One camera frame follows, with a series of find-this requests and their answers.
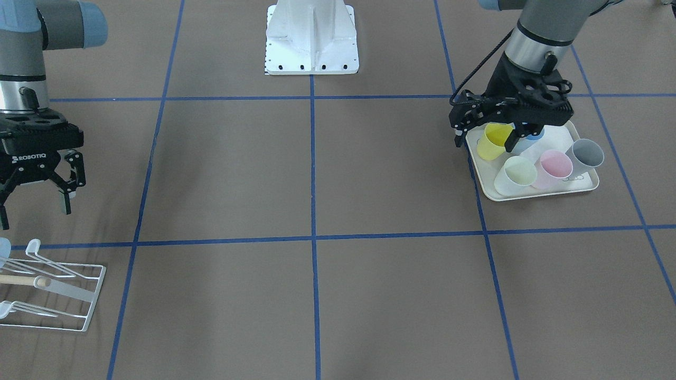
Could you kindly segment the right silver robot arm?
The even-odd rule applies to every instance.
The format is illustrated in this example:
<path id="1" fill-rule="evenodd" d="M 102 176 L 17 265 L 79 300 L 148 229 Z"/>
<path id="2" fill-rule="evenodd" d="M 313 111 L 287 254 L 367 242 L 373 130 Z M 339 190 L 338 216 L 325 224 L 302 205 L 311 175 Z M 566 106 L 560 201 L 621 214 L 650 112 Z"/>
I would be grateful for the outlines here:
<path id="1" fill-rule="evenodd" d="M 1 2 L 1 153 L 5 204 L 20 185 L 51 181 L 71 212 L 86 185 L 83 131 L 49 106 L 44 51 L 87 49 L 108 40 L 108 20 L 85 1 Z"/>

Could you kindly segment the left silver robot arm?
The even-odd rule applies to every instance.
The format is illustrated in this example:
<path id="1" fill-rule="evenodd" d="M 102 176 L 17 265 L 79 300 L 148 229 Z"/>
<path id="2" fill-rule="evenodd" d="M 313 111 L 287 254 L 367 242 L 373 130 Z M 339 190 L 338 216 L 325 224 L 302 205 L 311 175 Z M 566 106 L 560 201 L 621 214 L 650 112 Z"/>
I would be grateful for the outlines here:
<path id="1" fill-rule="evenodd" d="M 460 147 L 473 128 L 487 123 L 512 127 L 505 149 L 519 140 L 539 135 L 546 125 L 562 127 L 573 116 L 568 101 L 571 83 L 558 71 L 560 60 L 592 15 L 615 1 L 481 1 L 488 10 L 519 10 L 516 26 L 499 46 L 497 61 L 487 88 L 481 94 L 464 89 L 450 98 L 449 123 Z"/>

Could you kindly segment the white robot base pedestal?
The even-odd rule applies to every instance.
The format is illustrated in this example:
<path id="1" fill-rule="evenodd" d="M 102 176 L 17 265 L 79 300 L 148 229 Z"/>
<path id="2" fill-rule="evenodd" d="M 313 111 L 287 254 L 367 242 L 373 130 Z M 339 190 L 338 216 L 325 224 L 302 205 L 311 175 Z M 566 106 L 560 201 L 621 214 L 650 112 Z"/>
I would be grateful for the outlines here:
<path id="1" fill-rule="evenodd" d="M 278 1 L 266 15 L 267 75 L 358 73 L 352 6 L 343 1 Z"/>

